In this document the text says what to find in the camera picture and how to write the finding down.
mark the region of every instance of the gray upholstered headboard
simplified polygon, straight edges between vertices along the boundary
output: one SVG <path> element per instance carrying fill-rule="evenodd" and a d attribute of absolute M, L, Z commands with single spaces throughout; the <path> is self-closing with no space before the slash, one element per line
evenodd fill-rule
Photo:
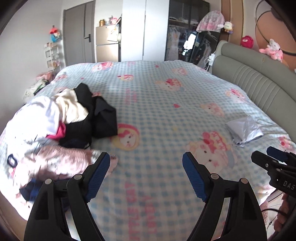
<path fill-rule="evenodd" d="M 243 89 L 296 142 L 296 74 L 252 49 L 220 41 L 209 71 Z"/>

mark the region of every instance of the white wardrobe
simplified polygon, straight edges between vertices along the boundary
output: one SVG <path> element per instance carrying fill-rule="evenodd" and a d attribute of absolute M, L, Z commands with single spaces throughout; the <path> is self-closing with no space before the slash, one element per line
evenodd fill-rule
<path fill-rule="evenodd" d="M 121 61 L 164 61 L 170 0 L 123 0 Z"/>

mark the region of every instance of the black door handle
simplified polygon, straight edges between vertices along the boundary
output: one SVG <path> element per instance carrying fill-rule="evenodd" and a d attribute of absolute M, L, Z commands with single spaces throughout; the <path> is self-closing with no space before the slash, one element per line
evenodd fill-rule
<path fill-rule="evenodd" d="M 90 43 L 91 42 L 91 34 L 89 34 L 89 36 L 84 39 L 89 39 L 89 43 Z"/>

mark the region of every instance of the bed frame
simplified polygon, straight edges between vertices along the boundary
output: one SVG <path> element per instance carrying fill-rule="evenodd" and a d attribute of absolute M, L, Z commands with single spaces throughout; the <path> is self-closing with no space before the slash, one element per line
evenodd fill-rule
<path fill-rule="evenodd" d="M 220 41 L 209 71 L 238 85 L 296 142 L 296 74 L 269 56 Z M 0 193 L 0 240 L 23 240 L 26 221 Z"/>

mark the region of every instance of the refrigerator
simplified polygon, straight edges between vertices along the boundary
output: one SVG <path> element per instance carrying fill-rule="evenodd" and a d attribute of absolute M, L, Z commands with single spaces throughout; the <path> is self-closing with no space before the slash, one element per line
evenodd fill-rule
<path fill-rule="evenodd" d="M 118 32 L 119 26 L 107 25 L 96 27 L 96 61 L 97 62 L 119 62 L 120 44 L 118 41 L 110 41 L 110 34 Z"/>

